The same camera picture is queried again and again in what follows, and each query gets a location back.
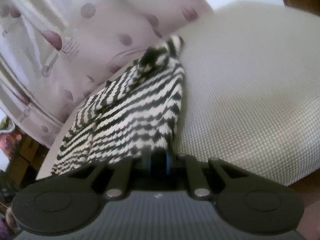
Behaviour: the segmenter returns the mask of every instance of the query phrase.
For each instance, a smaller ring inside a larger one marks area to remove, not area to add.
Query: circular pad
[[[35,199],[38,209],[46,212],[58,212],[67,208],[72,202],[70,194],[62,191],[48,191],[41,193]]]
[[[37,235],[59,235],[87,225],[99,198],[86,181],[57,176],[20,191],[12,202],[17,224]]]
[[[270,191],[255,190],[245,196],[248,207],[262,212],[276,210],[281,205],[281,198]]]

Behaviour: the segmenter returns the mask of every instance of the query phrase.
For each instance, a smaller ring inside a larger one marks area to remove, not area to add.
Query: black plastic mount
[[[299,195],[276,182],[217,158],[204,163],[167,153],[93,162],[45,179],[19,192],[12,210],[23,230],[61,235],[88,225],[110,201],[134,190],[187,191],[212,203],[231,226],[256,235],[294,230],[304,211]]]

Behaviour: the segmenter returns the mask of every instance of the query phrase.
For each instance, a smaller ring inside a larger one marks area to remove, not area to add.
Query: bed
[[[174,152],[201,161],[219,157],[284,185],[318,169],[319,23],[318,17],[279,0],[247,1],[178,30],[186,43],[180,59],[186,85]],[[50,175],[78,108],[37,179]]]

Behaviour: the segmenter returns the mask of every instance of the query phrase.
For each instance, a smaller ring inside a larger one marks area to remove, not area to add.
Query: purple circle pattern
[[[10,15],[12,18],[19,18],[21,16],[21,13],[15,6],[11,6]]]
[[[41,33],[42,36],[49,42],[56,50],[62,49],[61,36],[53,31],[47,30]]]
[[[86,3],[80,9],[80,14],[83,18],[89,19],[96,13],[96,8],[92,3]]]
[[[70,114],[68,113],[62,113],[60,114],[60,119],[65,122],[69,118],[69,116]]]
[[[46,126],[44,126],[44,125],[41,126],[41,130],[42,130],[43,132],[45,132],[45,133],[47,133],[47,132],[49,131],[49,129],[48,129]]]
[[[189,22],[198,19],[198,13],[192,7],[184,7],[181,11],[185,19]]]
[[[146,18],[146,20],[150,23],[150,25],[152,27],[159,26],[159,19],[155,15],[146,13],[146,14],[144,14],[144,17]]]
[[[64,92],[65,92],[65,94],[66,94],[66,97],[67,97],[68,99],[70,99],[70,100],[73,101],[73,95],[72,95],[72,93],[71,93],[69,90],[65,90]]]
[[[109,71],[112,73],[112,74],[115,74],[121,67],[118,66],[118,65],[111,65],[108,67]]]
[[[90,90],[86,90],[86,91],[84,91],[82,94],[83,94],[83,96],[86,98],[86,97],[88,97],[89,95],[91,95],[91,91],[90,91]]]
[[[130,46],[132,44],[132,38],[128,34],[120,33],[118,34],[118,39],[124,46]]]
[[[156,28],[152,28],[152,30],[153,30],[153,33],[154,33],[156,36],[158,36],[159,38],[162,38],[161,33],[160,33]]]

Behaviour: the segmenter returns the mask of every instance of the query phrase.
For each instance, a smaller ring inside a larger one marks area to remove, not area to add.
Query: pink patterned fabric
[[[5,219],[0,219],[0,240],[11,240],[14,237],[14,233],[8,228]]]
[[[100,84],[211,10],[204,0],[44,1],[40,14],[31,0],[0,0],[0,107],[47,147]]]

